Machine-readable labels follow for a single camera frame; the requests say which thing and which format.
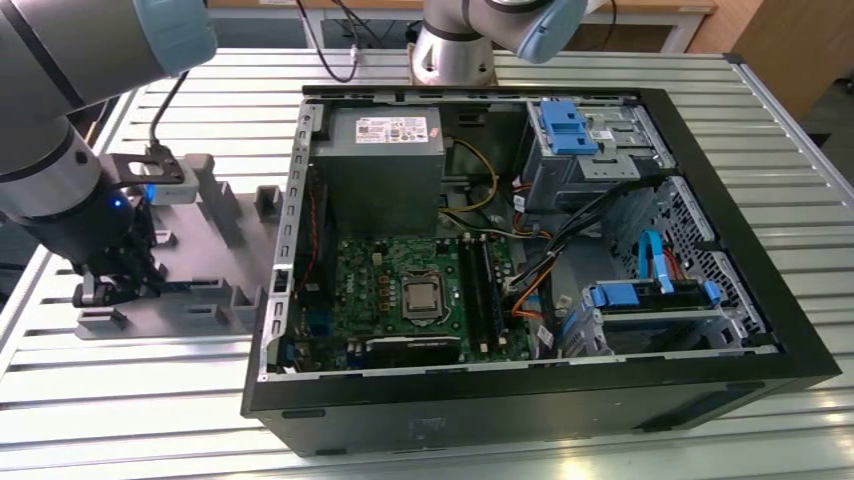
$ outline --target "black wire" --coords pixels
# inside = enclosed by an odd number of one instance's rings
[[[636,190],[660,185],[667,178],[668,174],[663,173],[661,175],[652,175],[633,182],[621,183],[593,199],[588,205],[580,208],[552,237],[552,240],[546,245],[548,253],[544,255],[544,258],[517,276],[512,285],[518,285],[534,273],[544,270],[552,264],[566,248],[570,239],[600,221],[612,201]]]
[[[153,148],[161,146],[161,139],[158,138],[158,125],[161,125],[163,114],[170,109],[170,105],[173,105],[173,100],[175,99],[175,95],[178,95],[178,91],[182,89],[182,85],[185,85],[185,82],[187,81],[187,75],[190,75],[190,70],[182,73],[182,76],[178,78],[178,82],[175,82],[173,90],[170,90],[170,94],[166,96],[166,99],[161,104],[161,108],[158,109],[158,113],[155,114],[155,118],[151,121],[151,125],[149,126],[149,146]]]
[[[304,25],[306,26],[306,29],[309,30],[309,35],[312,36],[312,42],[314,43],[314,47],[316,47],[316,51],[318,52],[318,57],[321,58],[321,63],[324,64],[324,68],[326,69],[326,72],[330,74],[330,77],[333,77],[333,79],[340,82],[340,83],[349,83],[354,77],[357,76],[357,68],[360,66],[360,60],[354,59],[353,61],[353,69],[350,70],[350,75],[348,75],[346,78],[340,77],[336,72],[333,71],[333,68],[330,67],[330,64],[326,61],[326,56],[324,55],[324,51],[321,50],[321,47],[318,46],[318,37],[316,36],[316,31],[312,28],[312,23],[309,23],[309,14],[306,13],[306,6],[304,5],[304,0],[297,0],[297,7],[300,9],[300,16],[304,20]],[[357,26],[353,23],[353,19],[350,17],[348,17],[348,19],[350,20],[350,28],[353,29],[353,34],[356,37],[356,45],[360,45],[360,32],[357,32]]]
[[[25,268],[27,267],[25,265],[19,265],[18,263],[0,262],[0,270],[9,270],[11,272],[23,272]]]
[[[345,12],[345,15],[348,16],[348,19],[350,20],[350,23],[353,25],[352,28],[354,30],[354,33],[356,33],[356,30],[357,30],[356,23],[358,23],[360,25],[362,25],[362,28],[365,28],[365,30],[369,32],[369,35],[372,35],[372,37],[374,37],[374,40],[377,40],[377,43],[380,44],[380,48],[386,48],[386,44],[384,43],[384,39],[380,38],[380,36],[377,35],[377,32],[374,32],[374,29],[372,27],[369,27],[368,22],[365,20],[362,20],[360,15],[357,15],[357,13],[350,9],[350,7],[348,5],[345,5],[344,0],[333,0],[333,3],[336,5],[338,5],[340,8],[342,9],[342,11]]]
[[[609,32],[605,35],[605,40],[590,48],[582,48],[582,51],[590,50],[601,50],[605,51],[609,42],[612,41],[612,36],[614,35],[614,29],[617,28],[617,0],[612,0],[612,24],[609,25]]]
[[[396,25],[398,24],[397,20],[392,21],[392,24],[389,25],[389,28],[386,29],[386,33],[384,33],[384,36],[380,37],[381,40],[386,41],[386,38],[389,37],[389,34],[392,33],[392,29],[396,28]]]

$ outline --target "metal slatted table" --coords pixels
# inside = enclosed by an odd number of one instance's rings
[[[332,51],[345,70],[349,53]],[[408,81],[372,52],[358,83]],[[302,459],[240,415],[248,336],[82,341],[78,278],[39,249],[0,317],[0,478],[324,475],[325,478],[721,478],[847,475],[854,466],[854,195],[748,68],[719,56],[498,54],[506,85],[667,88],[845,374],[677,433]],[[304,50],[226,50],[194,70],[161,127],[210,152],[238,192],[284,184],[301,87],[328,83]],[[99,142],[141,153],[173,86],[127,94]]]

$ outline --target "wire bundle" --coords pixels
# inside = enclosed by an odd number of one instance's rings
[[[356,13],[353,13],[353,10],[350,10],[350,8],[348,8],[345,6],[345,4],[341,2],[341,0],[334,0],[334,2],[341,7],[342,11],[345,12],[345,16],[348,17],[348,21],[350,22],[350,29],[352,29],[353,35],[354,35],[354,44],[353,44],[353,49],[352,49],[353,67],[352,67],[350,73],[348,74],[346,77],[338,76],[338,74],[333,71],[333,67],[330,67],[330,63],[326,60],[326,55],[324,54],[324,50],[321,50],[321,47],[320,47],[318,37],[316,35],[316,30],[314,30],[314,28],[312,28],[312,23],[309,22],[309,13],[306,13],[306,6],[304,5],[304,0],[297,0],[297,8],[300,9],[300,17],[301,17],[301,20],[304,21],[304,26],[306,27],[306,30],[309,31],[309,36],[312,37],[312,43],[314,43],[316,52],[318,52],[318,58],[321,59],[321,63],[324,64],[324,68],[326,69],[326,72],[330,74],[330,77],[333,77],[333,79],[337,82],[340,82],[340,83],[350,83],[353,81],[354,77],[357,76],[357,69],[360,68],[360,43],[361,43],[361,39],[360,39],[360,32],[357,31],[357,24],[356,24],[357,20],[354,20],[354,19],[358,19],[358,21],[362,21],[362,19],[357,16]]]

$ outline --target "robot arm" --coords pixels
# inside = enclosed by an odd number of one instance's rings
[[[585,15],[604,0],[428,0],[413,73],[428,85],[486,85],[493,42],[532,63],[564,49]]]
[[[110,280],[75,303],[157,294],[163,275],[147,202],[123,190],[133,175],[102,163],[66,115],[215,51],[201,0],[0,0],[0,211],[79,274]]]
[[[532,62],[549,60],[588,3],[428,0],[414,53],[418,80],[490,83],[493,42]],[[149,202],[125,187],[177,183],[183,176],[161,147],[150,153],[165,174],[134,179],[129,163],[147,157],[99,159],[66,115],[177,76],[215,51],[202,0],[0,0],[0,212],[85,276],[79,306],[161,293]]]

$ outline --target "white sticker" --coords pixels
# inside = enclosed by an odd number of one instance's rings
[[[592,130],[590,138],[594,140],[614,140],[614,134],[610,130]]]
[[[357,143],[426,143],[428,117],[362,117]]]
[[[552,344],[556,341],[556,336],[544,325],[541,325],[540,330],[537,330],[537,337],[544,341],[546,346],[552,348]]]
[[[513,208],[520,213],[525,213],[525,197],[520,195],[513,196]]]

